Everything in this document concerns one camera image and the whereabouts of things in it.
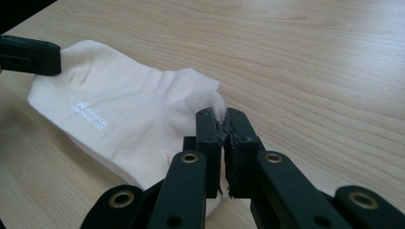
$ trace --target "white fabric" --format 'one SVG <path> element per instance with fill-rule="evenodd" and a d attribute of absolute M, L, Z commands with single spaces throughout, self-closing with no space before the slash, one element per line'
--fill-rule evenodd
<path fill-rule="evenodd" d="M 61 52 L 62 73 L 36 75 L 30 104 L 86 153 L 148 189 L 162 180 L 195 113 L 213 107 L 224 118 L 219 82 L 192 69 L 161 72 L 95 41 Z M 219 199 L 207 201 L 207 214 Z"/>

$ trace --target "wood grain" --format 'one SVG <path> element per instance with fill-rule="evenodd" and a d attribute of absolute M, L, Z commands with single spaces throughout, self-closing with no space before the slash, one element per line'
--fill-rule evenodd
<path fill-rule="evenodd" d="M 375 0 L 58 0 L 8 34 L 69 47 L 93 39 L 160 70 L 221 81 L 268 150 L 321 191 L 370 188 L 405 211 L 405 4 Z M 32 76 L 0 75 L 0 217 L 78 228 L 123 183 L 27 102 Z M 206 228 L 255 228 L 228 199 Z"/>

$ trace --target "black clamp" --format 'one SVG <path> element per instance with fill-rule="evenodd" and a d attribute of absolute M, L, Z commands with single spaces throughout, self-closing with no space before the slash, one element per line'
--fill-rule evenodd
<path fill-rule="evenodd" d="M 60 47 L 46 41 L 0 36 L 2 70 L 56 75 L 61 73 Z"/>
<path fill-rule="evenodd" d="M 258 228 L 405 228 L 405 216 L 371 190 L 346 186 L 334 198 L 318 191 L 287 156 L 266 151 L 238 110 L 229 108 L 220 124 L 204 109 L 196 124 L 165 180 L 146 191 L 107 191 L 81 228 L 203 228 L 205 199 L 221 192 L 222 148 L 229 194 L 251 199 Z"/>

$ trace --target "screw hole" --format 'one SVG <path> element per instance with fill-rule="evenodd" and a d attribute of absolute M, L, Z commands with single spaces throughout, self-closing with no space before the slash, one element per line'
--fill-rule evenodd
<path fill-rule="evenodd" d="M 167 223 L 167 226 L 169 226 L 171 228 L 176 228 L 176 227 L 181 226 L 182 220 L 181 220 L 181 217 L 179 217 L 179 216 L 171 216 L 167 219 L 166 223 Z"/>
<path fill-rule="evenodd" d="M 324 227 L 324 228 L 330 228 L 331 227 L 331 222 L 326 217 L 315 216 L 313 218 L 313 220 L 315 221 L 316 224 L 318 224 L 321 227 Z"/>
<path fill-rule="evenodd" d="M 181 157 L 182 162 L 185 163 L 194 163 L 199 159 L 198 156 L 194 155 L 194 154 L 187 154 Z"/>
<path fill-rule="evenodd" d="M 280 163 L 283 161 L 283 158 L 276 154 L 266 154 L 266 160 L 271 163 Z"/>
<path fill-rule="evenodd" d="M 134 201 L 134 194 L 131 191 L 123 190 L 110 197 L 110 206 L 113 208 L 123 208 Z"/>
<path fill-rule="evenodd" d="M 362 192 L 351 192 L 349 193 L 350 200 L 359 207 L 374 210 L 378 208 L 377 201 L 370 197 L 369 195 Z"/>

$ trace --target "wooden table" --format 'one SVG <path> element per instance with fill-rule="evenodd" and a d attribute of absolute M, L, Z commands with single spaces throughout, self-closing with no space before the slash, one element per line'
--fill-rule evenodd
<path fill-rule="evenodd" d="M 10 35 L 67 48 L 93 39 L 160 70 L 222 82 L 268 150 L 319 190 L 376 191 L 405 211 L 405 4 L 387 0 L 58 0 Z M 30 107 L 32 75 L 0 75 L 0 218 L 78 228 L 123 183 Z M 206 228 L 255 228 L 227 199 Z"/>

